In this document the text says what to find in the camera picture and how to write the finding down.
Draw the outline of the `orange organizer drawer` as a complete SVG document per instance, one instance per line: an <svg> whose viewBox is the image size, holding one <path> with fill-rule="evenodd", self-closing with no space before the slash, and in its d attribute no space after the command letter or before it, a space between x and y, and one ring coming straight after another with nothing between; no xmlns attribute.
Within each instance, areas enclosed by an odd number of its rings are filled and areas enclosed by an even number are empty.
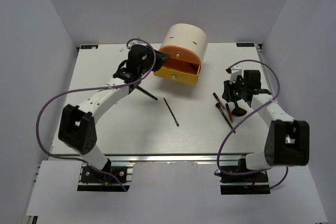
<svg viewBox="0 0 336 224"><path fill-rule="evenodd" d="M199 56L195 52L187 48L184 48L184 47L167 45L167 46L160 47L159 52L168 54L174 59L178 59L178 60L186 61L190 63L195 63L198 65L201 64L201 60Z"/></svg>

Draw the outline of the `yellow organizer drawer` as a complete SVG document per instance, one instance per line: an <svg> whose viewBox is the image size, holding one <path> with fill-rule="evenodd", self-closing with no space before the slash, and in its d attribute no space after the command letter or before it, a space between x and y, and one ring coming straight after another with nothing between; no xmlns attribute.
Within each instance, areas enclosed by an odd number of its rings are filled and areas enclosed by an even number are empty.
<svg viewBox="0 0 336 224"><path fill-rule="evenodd" d="M194 71L191 68L191 65L196 66L198 70ZM185 84L196 85L198 83L200 70L201 65L181 61L178 59L169 59L159 71L154 72L154 75L156 77L161 77Z"/></svg>

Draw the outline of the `cream cylindrical makeup organizer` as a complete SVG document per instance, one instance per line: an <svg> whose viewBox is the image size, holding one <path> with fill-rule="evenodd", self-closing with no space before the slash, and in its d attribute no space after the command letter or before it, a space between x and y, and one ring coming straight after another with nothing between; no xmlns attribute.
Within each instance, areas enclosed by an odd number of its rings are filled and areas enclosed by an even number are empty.
<svg viewBox="0 0 336 224"><path fill-rule="evenodd" d="M208 46L207 35L200 28L190 24L175 24L167 32L161 46L174 45L195 52L203 63Z"/></svg>

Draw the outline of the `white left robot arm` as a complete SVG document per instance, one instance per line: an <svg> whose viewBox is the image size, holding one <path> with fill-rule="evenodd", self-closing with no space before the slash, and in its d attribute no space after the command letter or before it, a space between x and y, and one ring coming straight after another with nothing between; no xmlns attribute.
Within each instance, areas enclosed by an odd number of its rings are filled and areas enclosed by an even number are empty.
<svg viewBox="0 0 336 224"><path fill-rule="evenodd" d="M97 146L96 123L119 100L137 89L146 73L160 70L170 57L150 46L131 46L128 58L119 64L105 89L79 105L64 107L58 139L94 167L93 176L98 181L110 178L111 161Z"/></svg>

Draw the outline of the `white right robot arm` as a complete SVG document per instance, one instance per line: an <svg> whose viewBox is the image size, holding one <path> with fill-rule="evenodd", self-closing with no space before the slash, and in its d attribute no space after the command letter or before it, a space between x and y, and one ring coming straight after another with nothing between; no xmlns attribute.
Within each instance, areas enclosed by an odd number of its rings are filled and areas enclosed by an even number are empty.
<svg viewBox="0 0 336 224"><path fill-rule="evenodd" d="M227 102L245 101L269 127L265 147L247 154L238 166L238 177L247 182L256 170L275 166L306 166L309 162L310 126L287 114L275 101L271 92L261 87L258 70L242 70L238 66L227 70L230 79L224 82L222 98Z"/></svg>

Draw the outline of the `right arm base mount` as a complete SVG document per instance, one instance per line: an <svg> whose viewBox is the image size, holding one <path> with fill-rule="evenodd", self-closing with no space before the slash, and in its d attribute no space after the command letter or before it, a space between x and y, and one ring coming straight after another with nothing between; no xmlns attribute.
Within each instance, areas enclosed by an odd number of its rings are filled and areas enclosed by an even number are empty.
<svg viewBox="0 0 336 224"><path fill-rule="evenodd" d="M214 171L220 178L220 193L222 195L266 195L270 194L270 186L266 172L248 175L227 175L220 169Z"/></svg>

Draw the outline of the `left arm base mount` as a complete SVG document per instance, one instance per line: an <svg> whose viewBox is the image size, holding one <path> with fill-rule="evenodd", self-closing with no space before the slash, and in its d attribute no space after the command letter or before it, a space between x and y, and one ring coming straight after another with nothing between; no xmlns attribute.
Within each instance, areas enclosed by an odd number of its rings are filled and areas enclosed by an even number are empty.
<svg viewBox="0 0 336 224"><path fill-rule="evenodd" d="M132 181L134 163L111 161L110 174L102 174L82 163L77 191L85 192L127 192Z"/></svg>

